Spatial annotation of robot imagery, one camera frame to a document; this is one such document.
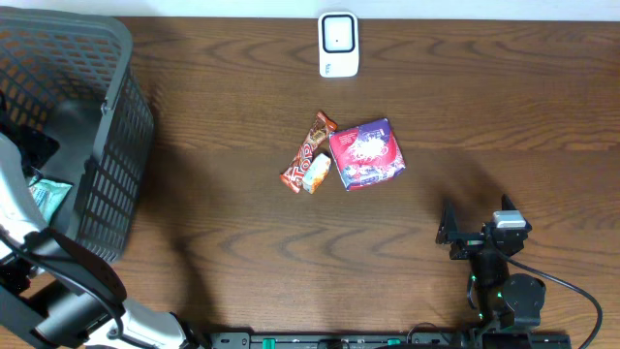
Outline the dark grey plastic basket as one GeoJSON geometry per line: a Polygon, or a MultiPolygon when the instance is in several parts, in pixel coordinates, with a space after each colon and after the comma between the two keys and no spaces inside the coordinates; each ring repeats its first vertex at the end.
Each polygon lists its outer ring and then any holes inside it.
{"type": "Polygon", "coordinates": [[[50,225],[109,263],[129,240],[154,135],[132,51],[111,17],[1,10],[3,117],[58,141],[42,172],[72,187],[50,225]]]}

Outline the mint green wipes pack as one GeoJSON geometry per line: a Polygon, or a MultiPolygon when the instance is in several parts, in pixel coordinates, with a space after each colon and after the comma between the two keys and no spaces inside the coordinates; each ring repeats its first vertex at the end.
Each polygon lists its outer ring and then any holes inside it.
{"type": "Polygon", "coordinates": [[[28,188],[45,221],[50,223],[73,188],[73,185],[67,182],[33,177],[28,184],[28,188]]]}

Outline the red purple pad pack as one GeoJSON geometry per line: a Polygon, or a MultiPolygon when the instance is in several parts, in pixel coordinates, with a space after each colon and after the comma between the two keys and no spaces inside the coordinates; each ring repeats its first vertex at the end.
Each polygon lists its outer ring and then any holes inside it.
{"type": "Polygon", "coordinates": [[[347,191],[391,180],[406,169],[387,118],[335,132],[328,145],[347,191]]]}

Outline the red orange chocolate bar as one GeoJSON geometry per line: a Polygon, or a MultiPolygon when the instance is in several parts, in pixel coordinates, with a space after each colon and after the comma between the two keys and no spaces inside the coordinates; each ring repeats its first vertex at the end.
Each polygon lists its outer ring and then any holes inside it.
{"type": "Polygon", "coordinates": [[[295,193],[301,189],[302,180],[312,164],[314,152],[336,129],[337,124],[323,111],[317,112],[314,124],[302,142],[295,158],[289,167],[280,174],[281,181],[295,193]]]}

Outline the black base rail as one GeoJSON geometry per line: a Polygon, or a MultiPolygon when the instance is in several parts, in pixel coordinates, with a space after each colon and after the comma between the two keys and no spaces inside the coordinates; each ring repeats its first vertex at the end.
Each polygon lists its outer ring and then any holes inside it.
{"type": "Polygon", "coordinates": [[[213,349],[571,349],[565,334],[488,333],[479,340],[464,334],[415,332],[412,334],[323,333],[323,334],[251,334],[242,332],[210,333],[206,336],[213,349]]]}

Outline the white barcode scanner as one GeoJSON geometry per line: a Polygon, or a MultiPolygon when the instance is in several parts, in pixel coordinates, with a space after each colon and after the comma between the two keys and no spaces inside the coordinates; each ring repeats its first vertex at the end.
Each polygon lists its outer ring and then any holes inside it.
{"type": "Polygon", "coordinates": [[[319,73],[323,78],[354,77],[359,68],[357,17],[350,12],[328,12],[318,18],[319,73]]]}

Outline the orange white tissue pack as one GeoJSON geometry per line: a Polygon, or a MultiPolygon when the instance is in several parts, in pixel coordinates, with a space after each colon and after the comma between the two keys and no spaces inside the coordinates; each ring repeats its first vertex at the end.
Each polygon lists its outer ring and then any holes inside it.
{"type": "Polygon", "coordinates": [[[302,179],[303,189],[314,194],[317,188],[323,183],[331,166],[331,158],[324,153],[319,154],[311,163],[310,168],[302,179]]]}

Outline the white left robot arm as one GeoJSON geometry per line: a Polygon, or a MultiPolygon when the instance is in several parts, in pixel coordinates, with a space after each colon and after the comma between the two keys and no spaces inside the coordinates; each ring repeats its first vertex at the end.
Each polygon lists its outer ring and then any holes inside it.
{"type": "Polygon", "coordinates": [[[1,324],[35,348],[208,348],[171,312],[128,298],[110,265],[47,225],[22,152],[1,138],[1,324]]]}

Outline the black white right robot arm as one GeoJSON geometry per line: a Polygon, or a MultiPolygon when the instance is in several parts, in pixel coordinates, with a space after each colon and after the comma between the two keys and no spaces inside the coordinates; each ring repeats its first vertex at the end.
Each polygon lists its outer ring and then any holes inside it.
{"type": "Polygon", "coordinates": [[[524,248],[531,224],[504,195],[501,208],[473,233],[459,228],[454,206],[444,204],[436,236],[452,260],[469,262],[468,302],[482,322],[501,330],[532,330],[541,324],[546,287],[536,277],[510,273],[508,258],[524,248]]]}

